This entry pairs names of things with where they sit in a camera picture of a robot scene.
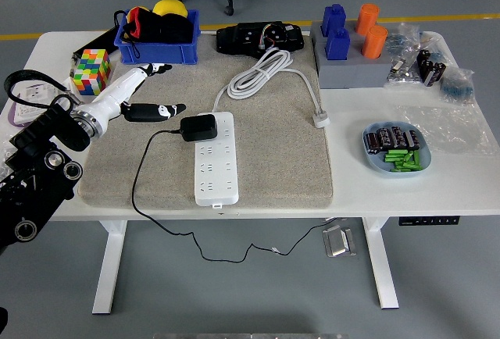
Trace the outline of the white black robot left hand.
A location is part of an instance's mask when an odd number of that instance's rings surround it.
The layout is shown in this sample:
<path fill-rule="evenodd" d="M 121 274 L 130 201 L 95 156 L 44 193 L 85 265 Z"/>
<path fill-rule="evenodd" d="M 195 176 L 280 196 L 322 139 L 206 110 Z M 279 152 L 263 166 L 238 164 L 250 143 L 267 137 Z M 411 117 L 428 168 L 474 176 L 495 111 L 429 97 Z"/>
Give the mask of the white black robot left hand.
<path fill-rule="evenodd" d="M 80 125 L 90 137 L 101 137 L 108 129 L 110 120 L 123 115 L 129 122 L 161 122 L 183 112 L 185 104 L 156 105 L 130 104 L 131 96 L 144 83 L 147 77 L 165 73 L 172 66 L 162 63 L 150 63 L 129 70 L 115 80 L 90 104 L 82 105 L 73 114 L 79 118 Z"/>

